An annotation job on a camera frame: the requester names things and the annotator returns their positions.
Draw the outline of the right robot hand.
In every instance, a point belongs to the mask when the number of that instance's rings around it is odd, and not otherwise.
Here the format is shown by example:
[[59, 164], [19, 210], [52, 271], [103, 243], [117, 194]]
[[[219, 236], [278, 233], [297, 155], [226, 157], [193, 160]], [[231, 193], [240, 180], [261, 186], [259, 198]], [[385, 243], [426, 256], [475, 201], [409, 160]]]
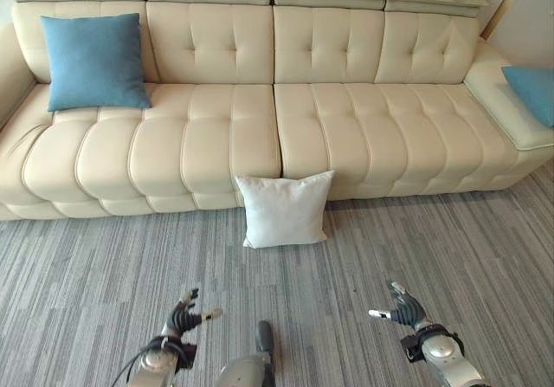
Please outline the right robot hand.
[[409, 326], [415, 332], [432, 324], [421, 303], [401, 283], [388, 281], [387, 287], [391, 297], [396, 301], [396, 308], [389, 311], [369, 310], [370, 317]]

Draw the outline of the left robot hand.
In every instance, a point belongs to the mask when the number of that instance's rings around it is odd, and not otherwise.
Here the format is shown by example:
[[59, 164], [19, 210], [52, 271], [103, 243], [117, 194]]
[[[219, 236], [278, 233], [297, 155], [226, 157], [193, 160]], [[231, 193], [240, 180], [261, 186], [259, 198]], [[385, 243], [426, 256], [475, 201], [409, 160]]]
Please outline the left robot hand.
[[198, 288], [193, 288], [179, 298], [164, 323], [162, 336], [181, 338], [185, 332], [196, 328], [203, 322], [222, 316], [222, 309], [219, 307], [207, 313], [193, 313], [191, 309], [195, 306], [194, 300], [198, 297], [198, 292]]

